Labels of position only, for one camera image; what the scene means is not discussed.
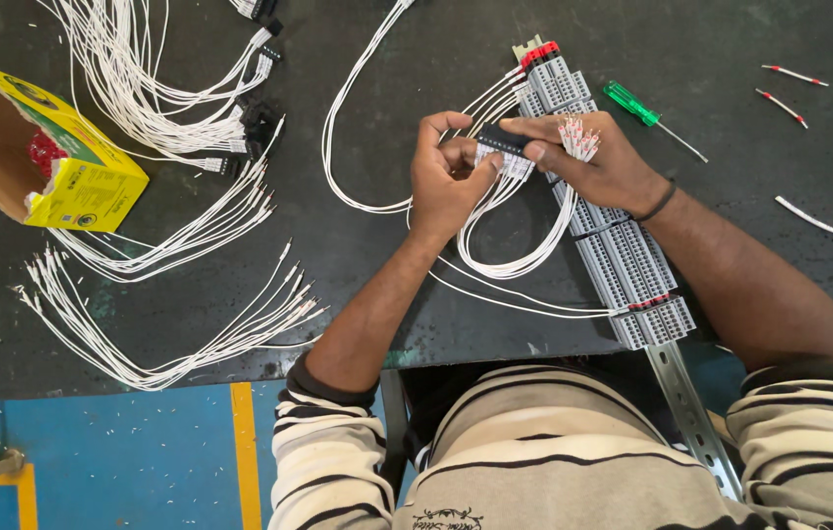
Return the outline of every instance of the screwdriver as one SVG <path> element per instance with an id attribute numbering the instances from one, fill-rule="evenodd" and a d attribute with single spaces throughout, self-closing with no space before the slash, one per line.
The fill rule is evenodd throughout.
<path id="1" fill-rule="evenodd" d="M 643 123 L 646 124 L 648 127 L 652 126 L 659 126 L 665 130 L 668 134 L 672 136 L 672 138 L 677 139 L 681 142 L 682 145 L 692 150 L 692 153 L 696 154 L 699 158 L 707 163 L 707 159 L 701 153 L 698 153 L 698 150 L 693 148 L 691 145 L 688 144 L 687 141 L 678 137 L 677 134 L 668 130 L 668 127 L 661 124 L 658 118 L 661 118 L 661 114 L 654 110 L 649 110 L 646 108 L 646 105 L 643 104 L 642 101 L 639 101 L 639 98 L 632 95 L 632 92 L 626 90 L 625 87 L 617 83 L 616 81 L 610 81 L 607 83 L 605 87 L 603 87 L 603 91 L 606 92 L 608 96 L 610 96 L 615 102 L 622 105 L 623 108 L 632 112 L 636 116 L 642 119 Z"/>

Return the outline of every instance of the green screwdriver handle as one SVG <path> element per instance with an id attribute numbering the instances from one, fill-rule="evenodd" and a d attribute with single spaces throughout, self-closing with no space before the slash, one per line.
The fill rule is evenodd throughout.
<path id="1" fill-rule="evenodd" d="M 646 108 L 639 98 L 632 95 L 632 92 L 626 90 L 625 87 L 616 81 L 610 81 L 607 83 L 606 86 L 603 87 L 603 91 L 617 103 L 621 104 L 623 108 L 632 112 L 636 116 L 639 116 L 646 126 L 652 127 L 656 125 L 658 123 L 658 118 L 661 118 L 661 114 Z"/>

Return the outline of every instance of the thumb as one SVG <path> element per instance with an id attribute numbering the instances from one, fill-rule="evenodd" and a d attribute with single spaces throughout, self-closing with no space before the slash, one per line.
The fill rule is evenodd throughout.
<path id="1" fill-rule="evenodd" d="M 554 172 L 567 182 L 575 182 L 594 168 L 570 155 L 559 145 L 536 139 L 525 145 L 525 157 L 537 163 L 538 169 Z"/>
<path id="2" fill-rule="evenodd" d="M 472 175 L 464 182 L 481 199 L 481 196 L 492 187 L 495 178 L 498 177 L 502 163 L 504 163 L 504 158 L 501 153 L 489 153 L 479 161 L 476 169 L 472 170 Z"/>

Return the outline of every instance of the table surface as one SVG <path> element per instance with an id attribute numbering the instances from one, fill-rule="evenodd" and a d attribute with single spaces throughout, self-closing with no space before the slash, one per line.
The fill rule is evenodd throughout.
<path id="1" fill-rule="evenodd" d="M 318 280 L 316 295 L 332 308 L 315 325 L 281 340 L 320 332 L 406 232 L 401 215 L 371 215 L 342 204 L 328 188 L 319 157 L 324 116 L 392 2 L 280 4 L 277 15 L 286 29 L 275 45 L 286 61 L 274 67 L 263 89 L 287 112 L 285 137 L 269 165 L 275 214 L 236 242 L 139 284 L 115 285 L 72 266 L 72 274 L 86 277 L 80 290 L 90 298 L 93 316 L 142 366 L 187 355 L 213 337 L 260 289 L 289 237 L 295 238 L 293 257 L 303 259 Z M 156 9 L 155 20 L 159 16 Z M 226 72 L 256 30 L 222 0 L 175 0 L 160 79 L 200 89 Z M 58 23 L 36 2 L 0 0 L 0 70 L 71 99 L 67 48 L 57 42 L 59 33 Z M 833 236 L 774 202 L 783 195 L 833 224 L 833 5 L 824 0 L 417 0 L 387 34 L 338 115 L 334 174 L 342 188 L 374 205 L 405 198 L 418 119 L 475 99 L 515 65 L 511 45 L 538 33 L 560 44 L 595 95 L 617 79 L 711 160 L 701 163 L 599 94 L 599 107 L 613 113 L 653 168 L 833 296 Z M 760 68 L 767 63 L 832 86 Z M 809 130 L 754 88 L 791 104 Z M 81 80 L 77 100 L 110 138 L 131 143 L 92 106 Z M 151 243 L 187 223 L 229 186 L 217 175 L 194 180 L 197 172 L 181 164 L 140 165 L 152 182 L 120 232 Z M 473 251 L 487 262 L 517 258 L 537 245 L 556 208 L 544 180 L 530 178 L 517 197 L 480 224 Z M 46 231 L 0 213 L 0 398 L 126 391 L 67 350 L 10 290 L 26 283 L 22 262 L 45 246 L 46 237 Z M 470 290 L 480 287 L 443 266 L 437 271 Z M 559 303 L 599 306 L 570 240 L 537 271 L 506 285 Z M 430 280 L 407 313 L 387 366 L 616 349 L 602 319 L 522 313 Z M 280 377 L 296 355 L 252 352 L 193 372 L 178 385 Z"/>

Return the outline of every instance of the open box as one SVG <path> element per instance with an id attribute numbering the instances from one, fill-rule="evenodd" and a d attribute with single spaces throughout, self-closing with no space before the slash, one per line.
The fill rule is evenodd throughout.
<path id="1" fill-rule="evenodd" d="M 49 181 L 28 154 L 35 131 L 66 151 Z M 112 232 L 148 176 L 67 102 L 0 72 L 0 209 L 33 226 Z"/>

